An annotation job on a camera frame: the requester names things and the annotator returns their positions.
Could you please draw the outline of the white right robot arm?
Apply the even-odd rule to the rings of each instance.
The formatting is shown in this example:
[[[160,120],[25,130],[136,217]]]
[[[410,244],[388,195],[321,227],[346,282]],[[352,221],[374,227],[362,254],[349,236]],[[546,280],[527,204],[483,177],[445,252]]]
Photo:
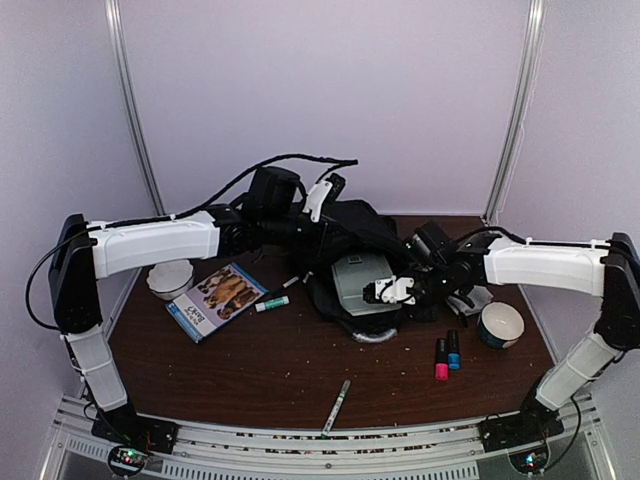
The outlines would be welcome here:
[[[551,312],[570,321],[575,342],[534,383],[513,419],[519,440],[535,440],[559,409],[613,363],[639,347],[639,253],[632,237],[614,232],[604,240],[535,240],[485,226],[453,239],[438,225],[417,232],[425,246],[409,247],[415,259],[391,281],[392,298],[431,306],[476,286],[516,286],[529,305],[548,293]]]

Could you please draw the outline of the black student backpack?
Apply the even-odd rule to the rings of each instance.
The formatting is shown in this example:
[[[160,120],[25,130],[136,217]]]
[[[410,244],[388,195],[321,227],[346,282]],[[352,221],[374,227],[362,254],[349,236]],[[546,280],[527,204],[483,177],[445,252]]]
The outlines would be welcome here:
[[[396,221],[363,200],[337,201],[325,207],[311,236],[293,249],[291,263],[303,275],[321,317],[341,325],[357,342],[386,342],[406,320],[436,320],[433,306],[363,299],[367,285],[408,276],[413,263],[398,237]]]

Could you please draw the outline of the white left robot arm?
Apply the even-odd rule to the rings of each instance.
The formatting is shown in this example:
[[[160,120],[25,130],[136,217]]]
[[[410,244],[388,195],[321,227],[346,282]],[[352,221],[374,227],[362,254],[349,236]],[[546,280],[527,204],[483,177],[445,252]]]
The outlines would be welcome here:
[[[46,267],[50,329],[64,343],[106,429],[123,444],[137,442],[144,424],[119,372],[103,322],[100,283],[131,279],[172,261],[230,258],[263,245],[318,246],[338,231],[332,217],[290,206],[281,213],[246,214],[228,204],[167,217],[88,221],[72,214],[57,243],[34,265]]]

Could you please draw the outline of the blue dog picture book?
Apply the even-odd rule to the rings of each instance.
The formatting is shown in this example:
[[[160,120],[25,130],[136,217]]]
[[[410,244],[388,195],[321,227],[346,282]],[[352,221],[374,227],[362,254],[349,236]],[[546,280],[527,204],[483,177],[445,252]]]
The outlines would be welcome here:
[[[229,263],[166,308],[195,343],[200,343],[250,308],[268,290],[237,263]]]

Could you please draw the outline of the grey plastic-wrapped book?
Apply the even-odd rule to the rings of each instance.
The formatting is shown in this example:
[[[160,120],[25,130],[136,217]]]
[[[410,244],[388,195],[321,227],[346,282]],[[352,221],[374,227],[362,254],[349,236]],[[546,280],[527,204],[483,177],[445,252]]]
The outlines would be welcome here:
[[[331,267],[340,305],[352,316],[365,316],[397,311],[398,304],[367,303],[363,289],[376,280],[389,278],[391,267],[383,255],[351,253],[337,260]]]

